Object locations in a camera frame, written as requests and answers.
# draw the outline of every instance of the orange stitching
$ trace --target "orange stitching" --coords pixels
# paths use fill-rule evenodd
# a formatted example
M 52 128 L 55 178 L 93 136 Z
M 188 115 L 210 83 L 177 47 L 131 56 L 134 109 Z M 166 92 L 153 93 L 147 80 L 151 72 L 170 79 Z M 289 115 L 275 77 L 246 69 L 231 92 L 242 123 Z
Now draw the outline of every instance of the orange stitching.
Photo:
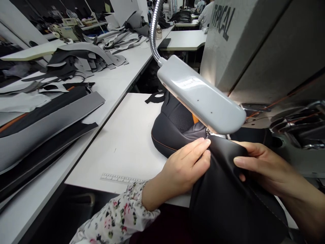
M 163 145 L 163 146 L 165 146 L 165 147 L 168 147 L 168 146 L 162 144 L 161 142 L 157 141 L 157 140 L 153 137 L 153 135 L 152 135 L 152 131 L 151 131 L 151 137 L 152 137 L 156 142 L 158 142 L 159 144 L 161 144 L 161 145 Z

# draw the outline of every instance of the white wall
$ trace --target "white wall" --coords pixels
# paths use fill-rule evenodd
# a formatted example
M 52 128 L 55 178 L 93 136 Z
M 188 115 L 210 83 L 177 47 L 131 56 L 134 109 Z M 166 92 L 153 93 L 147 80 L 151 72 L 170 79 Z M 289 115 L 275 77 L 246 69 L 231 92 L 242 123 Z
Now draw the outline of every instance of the white wall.
M 23 49 L 27 48 L 29 41 L 34 41 L 39 45 L 48 42 L 9 0 L 0 0 L 0 21 L 25 43 L 25 45 L 16 43 Z
M 145 21 L 149 23 L 147 0 L 137 0 L 137 1 L 138 1 L 139 9 L 142 11 L 142 16 L 144 17 Z
M 183 0 L 177 0 L 177 8 L 183 6 Z
M 114 9 L 114 17 L 122 26 L 134 11 L 139 10 L 137 0 L 111 0 Z

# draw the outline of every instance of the white ruler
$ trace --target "white ruler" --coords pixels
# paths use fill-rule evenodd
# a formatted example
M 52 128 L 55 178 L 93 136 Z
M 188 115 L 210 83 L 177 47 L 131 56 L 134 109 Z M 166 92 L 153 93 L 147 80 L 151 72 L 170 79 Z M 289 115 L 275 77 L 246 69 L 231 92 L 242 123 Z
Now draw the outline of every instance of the white ruler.
M 144 181 L 143 179 L 139 179 L 139 178 L 133 178 L 133 177 L 121 176 L 121 175 L 115 175 L 115 174 L 107 174 L 107 173 L 102 174 L 101 180 L 113 181 L 113 182 L 117 182 L 117 183 L 125 184 L 125 185 L 128 185 L 134 181 L 135 182 Z

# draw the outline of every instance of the floral sleeve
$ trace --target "floral sleeve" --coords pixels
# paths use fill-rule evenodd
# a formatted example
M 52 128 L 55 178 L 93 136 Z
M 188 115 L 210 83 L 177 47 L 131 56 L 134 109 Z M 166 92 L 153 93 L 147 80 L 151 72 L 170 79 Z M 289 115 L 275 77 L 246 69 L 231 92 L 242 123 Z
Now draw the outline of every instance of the floral sleeve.
M 128 185 L 125 193 L 111 199 L 76 232 L 70 244 L 82 240 L 91 244 L 121 243 L 133 233 L 143 231 L 160 214 L 149 212 L 142 205 L 142 190 L 146 181 Z

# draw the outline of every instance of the white table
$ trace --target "white table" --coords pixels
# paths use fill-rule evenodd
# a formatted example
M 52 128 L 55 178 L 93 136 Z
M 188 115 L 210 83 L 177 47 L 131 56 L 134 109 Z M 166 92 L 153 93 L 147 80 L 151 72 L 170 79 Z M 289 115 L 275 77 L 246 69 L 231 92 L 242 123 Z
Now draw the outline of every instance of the white table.
M 167 37 L 173 28 L 174 26 L 171 26 L 162 31 L 163 39 Z M 156 41 L 157 46 L 163 39 Z M 149 44 L 144 44 L 147 45 L 146 49 L 141 48 L 141 45 L 120 53 L 126 57 L 129 64 L 113 70 L 106 68 L 87 78 L 87 82 L 96 82 L 92 90 L 98 91 L 106 99 L 106 102 L 86 117 L 83 122 L 96 122 L 99 127 L 82 136 L 66 154 L 25 187 L 5 208 L 3 213 L 0 214 L 1 244 L 16 244 L 19 242 L 81 154 L 103 127 L 107 118 L 112 114 L 128 88 L 152 57 Z M 69 82 L 76 82 L 76 79 L 80 78 L 73 78 Z
M 168 47 L 161 48 L 165 51 L 196 51 L 205 45 L 207 35 L 201 30 L 185 30 L 170 32 L 171 38 Z
M 40 58 L 46 55 L 53 54 L 60 46 L 66 45 L 63 41 L 56 39 L 51 42 L 47 42 L 29 49 L 25 49 L 7 56 L 3 56 L 0 59 L 3 61 L 30 61 L 36 58 Z
M 165 158 L 154 147 L 151 129 L 162 103 L 146 104 L 151 94 L 128 93 L 65 183 L 121 194 L 127 185 L 101 179 L 103 173 L 147 180 L 163 168 Z M 190 195 L 169 203 L 189 207 Z
M 200 25 L 200 22 L 195 19 L 192 23 L 176 23 L 176 27 L 194 27 Z
M 93 28 L 96 28 L 96 27 L 99 27 L 99 26 L 102 26 L 102 25 L 106 25 L 107 22 L 104 21 L 104 22 L 99 22 L 99 24 L 94 24 L 94 25 L 91 25 L 91 26 L 85 26 L 85 27 L 81 27 L 82 30 L 89 30 L 89 29 L 93 29 Z

